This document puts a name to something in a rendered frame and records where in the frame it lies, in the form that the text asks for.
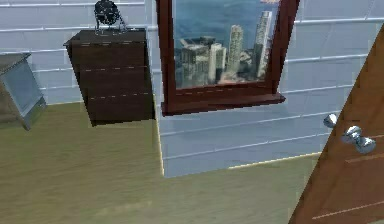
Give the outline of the red framed window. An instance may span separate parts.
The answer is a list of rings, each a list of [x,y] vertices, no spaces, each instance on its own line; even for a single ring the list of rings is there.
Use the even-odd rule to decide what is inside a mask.
[[[279,104],[300,0],[156,0],[165,116]]]

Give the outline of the dark brown chest of drawers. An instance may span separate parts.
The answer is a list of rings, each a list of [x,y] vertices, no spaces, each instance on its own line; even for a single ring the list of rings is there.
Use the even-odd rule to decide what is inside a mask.
[[[146,30],[82,30],[64,46],[93,126],[155,117]]]

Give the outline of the black round desk fan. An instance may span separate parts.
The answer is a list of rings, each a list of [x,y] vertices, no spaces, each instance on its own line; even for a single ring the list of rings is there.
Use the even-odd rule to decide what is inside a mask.
[[[105,31],[113,34],[127,31],[126,23],[112,0],[98,0],[94,5],[94,17],[96,35],[101,35]]]

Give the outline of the silver door knob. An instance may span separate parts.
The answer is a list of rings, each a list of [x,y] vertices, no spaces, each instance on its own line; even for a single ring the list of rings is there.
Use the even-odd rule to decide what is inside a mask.
[[[338,117],[331,113],[323,119],[323,124],[328,128],[334,128],[336,126]],[[341,137],[344,143],[352,144],[356,150],[361,154],[367,154],[372,152],[376,147],[376,141],[369,137],[361,135],[362,129],[359,126],[350,126]]]

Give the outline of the grey cabinet with glass door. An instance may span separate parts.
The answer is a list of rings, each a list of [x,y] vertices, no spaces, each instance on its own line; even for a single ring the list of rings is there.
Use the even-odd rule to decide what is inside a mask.
[[[27,61],[30,53],[0,55],[0,128],[29,131],[47,104]]]

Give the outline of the brown wooden room door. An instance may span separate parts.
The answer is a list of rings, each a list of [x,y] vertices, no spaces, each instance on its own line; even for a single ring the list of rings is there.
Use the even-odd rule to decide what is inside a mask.
[[[341,140],[350,126],[376,141],[359,153]],[[366,57],[336,126],[288,224],[371,224],[384,221],[384,24]]]

